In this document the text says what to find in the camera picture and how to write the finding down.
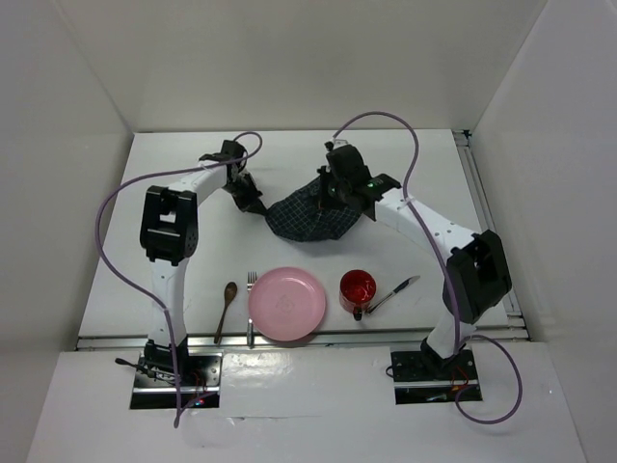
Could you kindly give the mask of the dark checked cloth napkin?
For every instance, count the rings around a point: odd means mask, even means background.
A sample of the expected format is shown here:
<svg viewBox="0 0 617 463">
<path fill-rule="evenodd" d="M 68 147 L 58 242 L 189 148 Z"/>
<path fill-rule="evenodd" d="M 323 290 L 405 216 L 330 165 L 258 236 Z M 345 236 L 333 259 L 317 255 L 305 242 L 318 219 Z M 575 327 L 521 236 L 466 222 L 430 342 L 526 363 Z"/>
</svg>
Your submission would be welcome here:
<svg viewBox="0 0 617 463">
<path fill-rule="evenodd" d="M 341 209 L 322 206 L 319 193 L 320 179 L 316 177 L 273 203 L 265 215 L 271 232 L 294 242 L 338 240 L 360 220 L 361 215 L 347 206 Z"/>
</svg>

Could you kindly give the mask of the red mug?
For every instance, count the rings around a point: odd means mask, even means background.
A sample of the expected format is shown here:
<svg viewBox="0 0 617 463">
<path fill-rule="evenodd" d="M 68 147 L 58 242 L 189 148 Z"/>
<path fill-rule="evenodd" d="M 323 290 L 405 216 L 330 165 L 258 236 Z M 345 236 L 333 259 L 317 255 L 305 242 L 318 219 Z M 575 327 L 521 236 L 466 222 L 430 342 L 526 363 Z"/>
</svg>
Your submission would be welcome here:
<svg viewBox="0 0 617 463">
<path fill-rule="evenodd" d="M 345 273 L 339 282 L 339 304 L 356 321 L 361 321 L 377 292 L 374 278 L 360 269 Z"/>
</svg>

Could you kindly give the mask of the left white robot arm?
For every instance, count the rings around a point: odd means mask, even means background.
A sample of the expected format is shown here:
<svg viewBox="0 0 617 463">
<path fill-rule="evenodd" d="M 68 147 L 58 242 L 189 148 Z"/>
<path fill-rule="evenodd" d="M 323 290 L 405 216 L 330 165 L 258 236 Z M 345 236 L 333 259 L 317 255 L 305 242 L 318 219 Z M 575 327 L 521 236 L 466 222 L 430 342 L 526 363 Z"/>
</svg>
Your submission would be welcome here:
<svg viewBox="0 0 617 463">
<path fill-rule="evenodd" d="M 229 193 L 242 212 L 265 215 L 266 207 L 246 170 L 248 152 L 237 138 L 199 159 L 199 168 L 168 186 L 151 186 L 145 196 L 140 244 L 151 270 L 153 317 L 144 357 L 148 368 L 170 385 L 189 376 L 184 322 L 185 275 L 199 243 L 199 206 L 213 193 Z"/>
</svg>

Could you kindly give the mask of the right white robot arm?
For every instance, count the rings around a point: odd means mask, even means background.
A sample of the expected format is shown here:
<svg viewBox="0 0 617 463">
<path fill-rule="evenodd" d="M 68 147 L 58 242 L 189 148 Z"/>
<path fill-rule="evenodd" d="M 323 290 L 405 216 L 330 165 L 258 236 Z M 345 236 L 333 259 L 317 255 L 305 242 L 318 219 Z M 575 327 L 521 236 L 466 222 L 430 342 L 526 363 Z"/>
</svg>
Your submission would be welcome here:
<svg viewBox="0 0 617 463">
<path fill-rule="evenodd" d="M 459 226 L 405 195 L 393 177 L 373 176 L 354 146 L 336 140 L 326 150 L 328 164 L 318 170 L 320 205 L 363 214 L 436 256 L 447 313 L 422 341 L 420 365 L 428 376 L 444 377 L 478 320 L 512 289 L 500 237 Z"/>
</svg>

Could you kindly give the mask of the brown wooden spoon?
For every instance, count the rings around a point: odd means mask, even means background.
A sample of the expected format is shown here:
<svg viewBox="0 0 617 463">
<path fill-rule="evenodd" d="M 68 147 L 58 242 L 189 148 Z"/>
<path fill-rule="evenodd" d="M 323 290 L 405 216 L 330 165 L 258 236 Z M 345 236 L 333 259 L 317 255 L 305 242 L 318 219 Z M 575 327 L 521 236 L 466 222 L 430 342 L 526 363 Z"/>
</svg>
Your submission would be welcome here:
<svg viewBox="0 0 617 463">
<path fill-rule="evenodd" d="M 217 326 L 217 330 L 215 332 L 215 336 L 213 338 L 214 343 L 216 345 L 219 345 L 221 343 L 222 335 L 223 335 L 223 328 L 224 328 L 228 308 L 230 304 L 233 302 L 233 300 L 235 299 L 237 290 L 238 290 L 238 287 L 237 287 L 236 282 L 229 282 L 226 284 L 226 287 L 224 290 L 224 307 L 223 307 L 223 310 L 222 310 L 222 313 L 219 319 L 219 323 Z"/>
</svg>

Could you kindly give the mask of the pink plastic plate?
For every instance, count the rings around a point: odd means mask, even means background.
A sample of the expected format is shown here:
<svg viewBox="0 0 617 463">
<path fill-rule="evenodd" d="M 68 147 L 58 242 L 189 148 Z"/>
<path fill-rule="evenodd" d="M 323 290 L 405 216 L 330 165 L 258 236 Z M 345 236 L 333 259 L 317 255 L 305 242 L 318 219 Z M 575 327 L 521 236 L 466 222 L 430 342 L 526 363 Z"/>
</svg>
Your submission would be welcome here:
<svg viewBox="0 0 617 463">
<path fill-rule="evenodd" d="M 279 267 L 257 278 L 248 299 L 254 327 L 274 341 L 296 341 L 321 324 L 327 310 L 323 285 L 307 270 Z"/>
</svg>

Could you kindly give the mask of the silver table knife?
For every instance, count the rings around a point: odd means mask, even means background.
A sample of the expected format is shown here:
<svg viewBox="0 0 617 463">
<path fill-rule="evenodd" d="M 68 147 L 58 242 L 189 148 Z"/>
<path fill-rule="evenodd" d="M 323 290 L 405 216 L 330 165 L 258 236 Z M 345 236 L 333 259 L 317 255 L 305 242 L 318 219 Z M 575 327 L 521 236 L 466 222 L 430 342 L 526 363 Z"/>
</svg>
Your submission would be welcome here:
<svg viewBox="0 0 617 463">
<path fill-rule="evenodd" d="M 377 309 L 379 309 L 380 307 L 382 307 L 384 304 L 386 304 L 391 298 L 393 298 L 396 294 L 398 294 L 399 292 L 401 292 L 402 290 L 404 290 L 405 288 L 407 288 L 408 286 L 413 285 L 415 282 L 417 282 L 420 279 L 419 275 L 415 275 L 412 276 L 408 279 L 406 279 L 405 281 L 403 281 L 401 284 L 399 284 L 395 289 L 393 289 L 392 291 L 390 291 L 388 294 L 386 294 L 384 297 L 382 297 L 380 300 L 378 300 L 375 304 L 373 304 L 372 306 L 370 306 L 367 310 L 366 310 L 366 314 L 373 314 Z"/>
</svg>

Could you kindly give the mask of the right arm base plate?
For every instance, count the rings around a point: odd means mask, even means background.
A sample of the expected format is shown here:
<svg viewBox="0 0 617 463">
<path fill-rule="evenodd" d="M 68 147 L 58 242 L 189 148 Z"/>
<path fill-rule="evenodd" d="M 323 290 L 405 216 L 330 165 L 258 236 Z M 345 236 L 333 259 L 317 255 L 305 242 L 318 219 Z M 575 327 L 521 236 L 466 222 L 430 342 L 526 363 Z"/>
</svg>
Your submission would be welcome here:
<svg viewBox="0 0 617 463">
<path fill-rule="evenodd" d="M 437 369 L 428 366 L 420 351 L 393 351 L 386 375 L 393 381 L 397 405 L 454 402 L 459 392 L 462 402 L 483 400 L 470 349 Z"/>
</svg>

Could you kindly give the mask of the aluminium rail front edge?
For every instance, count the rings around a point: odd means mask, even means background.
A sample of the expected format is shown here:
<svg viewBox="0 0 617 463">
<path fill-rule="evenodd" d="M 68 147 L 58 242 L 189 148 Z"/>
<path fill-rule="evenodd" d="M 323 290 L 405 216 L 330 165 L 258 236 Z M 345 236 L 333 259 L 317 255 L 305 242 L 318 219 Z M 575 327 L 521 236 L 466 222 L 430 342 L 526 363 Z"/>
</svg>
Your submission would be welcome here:
<svg viewBox="0 0 617 463">
<path fill-rule="evenodd" d="M 530 340 L 530 336 L 521 318 L 512 318 L 512 324 L 502 327 L 488 327 L 478 330 L 479 335 L 496 340 Z M 310 335 L 298 341 L 274 341 L 255 332 L 252 341 L 247 334 L 223 335 L 219 344 L 222 348 L 257 348 L 257 347 L 302 347 L 305 345 L 336 346 L 360 344 L 396 344 L 421 342 L 428 336 L 427 330 L 367 330 L 359 332 L 324 332 Z M 78 351 L 142 349 L 146 345 L 145 337 L 83 337 L 76 343 Z"/>
</svg>

